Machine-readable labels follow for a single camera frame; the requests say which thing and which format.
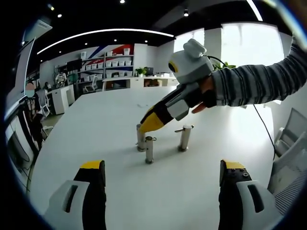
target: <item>black ceiling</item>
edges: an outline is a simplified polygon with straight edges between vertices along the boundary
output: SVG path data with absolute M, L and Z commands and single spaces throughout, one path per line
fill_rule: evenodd
M 174 7 L 181 5 L 183 10 L 187 7 L 183 0 L 126 0 L 124 4 L 120 4 L 119 0 L 50 0 L 49 3 L 55 8 L 54 11 L 51 11 L 47 4 L 43 6 L 41 4 L 39 10 L 42 18 L 44 20 L 47 18 L 53 29 L 37 39 L 30 60 L 31 69 L 38 66 L 41 59 L 50 60 L 86 47 L 144 43 L 145 40 L 148 40 L 149 45 L 159 46 L 173 38 L 141 32 L 104 32 L 62 42 L 36 55 L 39 50 L 54 42 L 84 32 L 110 28 L 151 29 L 156 21 Z M 261 1 L 256 1 L 255 4 L 264 22 L 275 24 L 280 31 L 290 34 L 274 9 Z M 182 16 L 161 32 L 176 36 L 193 29 L 217 28 L 222 23 L 240 21 L 257 22 L 258 20 L 246 1 L 230 1 L 199 9 L 189 17 Z

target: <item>mesh chair back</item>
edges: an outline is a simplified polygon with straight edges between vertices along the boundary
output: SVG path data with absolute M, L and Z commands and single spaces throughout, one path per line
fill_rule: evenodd
M 40 106 L 43 107 L 46 105 L 46 90 L 39 90 L 36 94 L 38 95 Z
M 95 90 L 95 89 L 97 89 L 98 87 L 97 87 L 97 76 L 94 76 L 94 79 L 93 79 L 93 83 L 92 83 L 92 88 Z
M 275 204 L 284 215 L 301 191 L 307 178 L 307 132 L 273 163 L 268 190 L 275 196 Z
M 280 139 L 289 146 L 292 146 L 305 130 L 307 130 L 307 119 L 296 109 L 292 108 Z

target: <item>striped sleeve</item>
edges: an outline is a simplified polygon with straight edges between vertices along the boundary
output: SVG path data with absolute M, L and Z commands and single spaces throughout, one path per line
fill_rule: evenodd
M 290 54 L 271 66 L 246 65 L 212 73 L 217 105 L 241 106 L 284 100 L 307 81 L 307 53 L 292 39 Z

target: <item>office chair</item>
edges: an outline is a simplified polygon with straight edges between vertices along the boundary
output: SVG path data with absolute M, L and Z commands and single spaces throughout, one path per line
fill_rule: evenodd
M 97 88 L 98 88 L 98 86 L 97 86 L 97 79 L 98 79 L 98 77 L 95 75 L 94 78 L 93 78 L 92 84 L 85 86 L 85 88 L 84 88 L 84 92 L 85 93 L 96 92 L 97 91 Z
M 307 177 L 307 131 L 273 163 L 268 190 L 284 215 L 293 204 Z
M 285 128 L 280 128 L 275 139 L 275 150 L 278 157 L 287 152 L 307 129 L 307 119 L 292 108 Z
M 49 110 L 48 104 L 47 104 L 47 94 L 46 94 L 46 92 L 47 91 L 45 89 L 42 89 L 42 90 L 39 90 L 39 91 L 36 92 L 37 95 L 38 95 L 39 104 L 40 104 L 40 107 L 41 107 L 41 110 L 42 110 L 43 116 L 44 116 L 44 118 L 41 121 L 46 119 L 50 114 L 50 110 Z M 46 135 L 46 137 L 48 137 L 46 130 L 49 130 L 49 129 L 53 129 L 53 126 L 43 126 L 43 132 Z

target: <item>metal cylinder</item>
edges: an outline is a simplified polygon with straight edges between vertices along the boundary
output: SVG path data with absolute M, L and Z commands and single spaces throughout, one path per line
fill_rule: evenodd
M 181 138 L 180 138 L 180 144 L 178 146 L 178 150 L 180 152 L 185 152 L 188 149 L 188 142 L 189 142 L 189 137 L 191 130 L 194 128 L 194 126 L 187 126 L 184 125 L 183 128 L 179 131 L 182 132 Z
M 145 133 L 139 130 L 140 127 L 141 127 L 141 124 L 136 125 L 136 132 L 137 132 L 137 137 L 138 137 L 137 149 L 139 152 L 145 152 L 146 151 Z
M 146 164 L 152 164 L 154 162 L 154 154 L 153 154 L 153 148 L 154 148 L 154 142 L 155 138 L 152 137 L 146 137 Z

